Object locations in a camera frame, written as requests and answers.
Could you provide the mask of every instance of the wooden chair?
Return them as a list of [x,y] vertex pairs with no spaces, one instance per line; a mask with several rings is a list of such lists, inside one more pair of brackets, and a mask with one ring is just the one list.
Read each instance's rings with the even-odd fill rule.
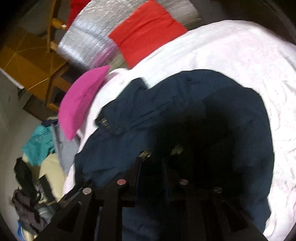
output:
[[[47,51],[56,52],[58,43],[54,40],[55,32],[57,29],[67,30],[67,25],[62,20],[57,18],[58,12],[61,6],[61,0],[52,0],[52,5],[49,14],[49,21],[47,26],[47,36],[46,36],[46,44]],[[46,105],[48,108],[58,111],[59,107],[53,100],[53,93],[56,88],[60,89],[63,92],[67,92],[71,87],[71,84],[64,80],[61,75],[65,73],[70,67],[69,63],[65,63],[62,65],[50,78],[49,87],[47,91],[46,97]]]
[[65,63],[56,52],[47,51],[45,39],[20,27],[10,31],[0,50],[0,68],[45,103],[49,82]]

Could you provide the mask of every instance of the blue fabric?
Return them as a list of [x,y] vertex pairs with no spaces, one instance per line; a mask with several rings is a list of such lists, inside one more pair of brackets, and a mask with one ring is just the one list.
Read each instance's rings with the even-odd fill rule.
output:
[[25,241],[23,236],[22,236],[21,224],[20,224],[19,220],[17,221],[17,226],[18,226],[18,228],[17,228],[18,237],[20,238],[21,241]]
[[266,109],[254,90],[211,70],[180,72],[151,89],[139,78],[102,108],[96,124],[75,158],[77,184],[91,179],[103,187],[141,151],[152,153],[141,168],[136,207],[123,208],[123,241],[178,240],[178,232],[164,235],[169,213],[160,163],[177,144],[183,153],[170,168],[197,187],[222,187],[264,230],[274,153]]
[[40,166],[43,160],[50,153],[54,152],[54,142],[50,126],[37,126],[22,150],[28,157],[31,166]]

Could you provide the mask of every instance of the pink fabric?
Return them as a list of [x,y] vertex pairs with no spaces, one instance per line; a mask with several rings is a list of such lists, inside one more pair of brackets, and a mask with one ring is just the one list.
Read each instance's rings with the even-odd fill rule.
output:
[[84,73],[63,98],[58,118],[67,139],[72,140],[76,135],[109,68],[107,65]]

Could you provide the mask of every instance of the red cloth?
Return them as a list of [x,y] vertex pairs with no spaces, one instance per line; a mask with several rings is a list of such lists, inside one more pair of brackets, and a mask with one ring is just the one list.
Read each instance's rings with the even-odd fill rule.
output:
[[142,4],[109,35],[127,65],[133,68],[154,50],[183,35],[187,29],[156,1]]
[[68,16],[67,28],[71,26],[80,11],[90,2],[90,0],[72,0],[70,2],[70,14]]

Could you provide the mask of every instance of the metal rivet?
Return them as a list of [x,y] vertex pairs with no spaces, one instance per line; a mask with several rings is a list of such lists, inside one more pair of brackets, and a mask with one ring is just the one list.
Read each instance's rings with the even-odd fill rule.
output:
[[84,188],[82,192],[85,195],[90,194],[91,193],[91,188]]
[[124,184],[126,184],[126,180],[124,180],[124,179],[119,179],[118,181],[117,181],[117,184],[118,185],[124,185]]
[[186,180],[186,179],[180,179],[179,183],[180,183],[181,185],[185,186],[185,185],[187,185],[187,184],[189,183],[189,181]]
[[143,151],[139,154],[139,157],[141,157],[143,160],[146,160],[148,157],[150,157],[151,152],[149,150]]
[[214,192],[221,193],[222,192],[222,188],[221,187],[214,187]]

